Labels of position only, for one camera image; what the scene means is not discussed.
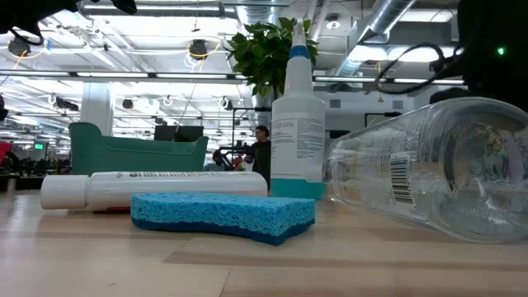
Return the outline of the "blue sponge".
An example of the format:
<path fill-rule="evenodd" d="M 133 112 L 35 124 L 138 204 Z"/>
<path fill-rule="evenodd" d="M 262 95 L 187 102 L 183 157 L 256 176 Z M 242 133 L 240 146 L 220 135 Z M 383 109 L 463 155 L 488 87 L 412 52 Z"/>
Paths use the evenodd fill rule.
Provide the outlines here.
<path fill-rule="evenodd" d="M 315 223 L 315 201 L 193 192 L 134 194 L 130 216 L 141 229 L 218 233 L 278 246 Z"/>

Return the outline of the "person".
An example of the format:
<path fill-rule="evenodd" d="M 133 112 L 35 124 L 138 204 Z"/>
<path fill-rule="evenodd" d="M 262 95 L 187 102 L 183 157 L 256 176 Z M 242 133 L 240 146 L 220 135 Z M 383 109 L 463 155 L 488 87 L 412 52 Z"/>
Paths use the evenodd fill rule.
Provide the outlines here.
<path fill-rule="evenodd" d="M 256 142 L 252 144 L 247 154 L 244 158 L 246 163 L 253 165 L 252 169 L 256 170 L 257 160 L 256 160 L 256 151 L 258 149 L 269 148 L 271 146 L 271 141 L 269 140 L 270 132 L 269 129 L 264 125 L 259 125 L 255 128 L 255 138 Z"/>

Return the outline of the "teal plastic bin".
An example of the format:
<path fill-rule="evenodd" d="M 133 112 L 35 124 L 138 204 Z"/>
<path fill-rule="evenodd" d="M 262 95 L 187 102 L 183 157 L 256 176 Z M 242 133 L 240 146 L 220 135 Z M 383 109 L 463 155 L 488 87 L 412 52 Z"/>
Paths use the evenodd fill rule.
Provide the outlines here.
<path fill-rule="evenodd" d="M 169 142 L 104 136 L 87 122 L 68 127 L 72 174 L 95 172 L 200 172 L 209 139 Z"/>

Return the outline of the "black monitor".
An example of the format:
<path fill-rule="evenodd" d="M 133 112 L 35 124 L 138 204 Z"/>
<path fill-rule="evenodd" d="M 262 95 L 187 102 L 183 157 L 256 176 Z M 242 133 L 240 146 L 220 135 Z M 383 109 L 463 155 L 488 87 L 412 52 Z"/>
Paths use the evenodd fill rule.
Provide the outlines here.
<path fill-rule="evenodd" d="M 177 128 L 174 140 L 177 142 L 196 142 L 203 134 L 203 126 L 180 125 Z"/>
<path fill-rule="evenodd" d="M 157 125 L 154 130 L 153 139 L 156 141 L 172 142 L 175 138 L 177 127 L 175 125 Z"/>

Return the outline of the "green potted plant black pot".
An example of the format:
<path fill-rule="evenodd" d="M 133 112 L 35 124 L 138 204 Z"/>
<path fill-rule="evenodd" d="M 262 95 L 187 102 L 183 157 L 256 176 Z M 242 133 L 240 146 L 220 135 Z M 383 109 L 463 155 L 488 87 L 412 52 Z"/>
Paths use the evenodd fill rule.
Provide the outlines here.
<path fill-rule="evenodd" d="M 229 40 L 229 54 L 237 62 L 233 69 L 247 79 L 248 85 L 252 86 L 253 94 L 271 95 L 273 102 L 283 96 L 285 71 L 290 57 L 292 36 L 295 25 L 298 23 L 304 25 L 310 60 L 313 64 L 317 50 L 314 41 L 307 37 L 310 28 L 309 21 L 282 18 L 277 25 L 258 22 L 248 25 L 245 34 L 238 33 Z M 267 128 L 270 132 L 269 140 L 271 141 L 271 125 Z M 271 167 L 271 146 L 258 149 L 256 160 L 255 171 L 257 172 L 261 172 L 265 166 Z"/>

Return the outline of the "white spray bottle blue collar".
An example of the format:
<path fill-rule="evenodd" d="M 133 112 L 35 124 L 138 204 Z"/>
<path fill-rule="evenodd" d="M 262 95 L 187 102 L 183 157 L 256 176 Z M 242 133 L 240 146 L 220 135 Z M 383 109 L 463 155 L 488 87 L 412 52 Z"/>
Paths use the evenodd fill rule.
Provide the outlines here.
<path fill-rule="evenodd" d="M 304 25 L 292 36 L 285 90 L 272 104 L 271 194 L 323 197 L 325 103 L 313 91 L 312 63 Z"/>

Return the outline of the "clear plastic spray bottle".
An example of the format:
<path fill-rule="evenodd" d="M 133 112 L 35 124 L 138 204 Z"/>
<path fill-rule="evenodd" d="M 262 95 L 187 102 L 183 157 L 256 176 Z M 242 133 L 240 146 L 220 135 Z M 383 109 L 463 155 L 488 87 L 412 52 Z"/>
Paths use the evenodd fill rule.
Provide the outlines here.
<path fill-rule="evenodd" d="M 483 97 L 440 101 L 336 139 L 335 201 L 477 243 L 528 240 L 528 112 Z"/>

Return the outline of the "white squeeze bottle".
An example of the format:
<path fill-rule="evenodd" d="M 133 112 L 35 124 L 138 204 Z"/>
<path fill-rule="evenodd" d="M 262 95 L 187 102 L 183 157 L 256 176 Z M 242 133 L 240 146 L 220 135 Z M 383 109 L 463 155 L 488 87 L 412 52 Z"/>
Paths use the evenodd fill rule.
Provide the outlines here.
<path fill-rule="evenodd" d="M 40 188 L 44 210 L 128 209 L 137 193 L 207 192 L 265 196 L 267 183 L 256 172 L 96 172 L 50 175 Z"/>

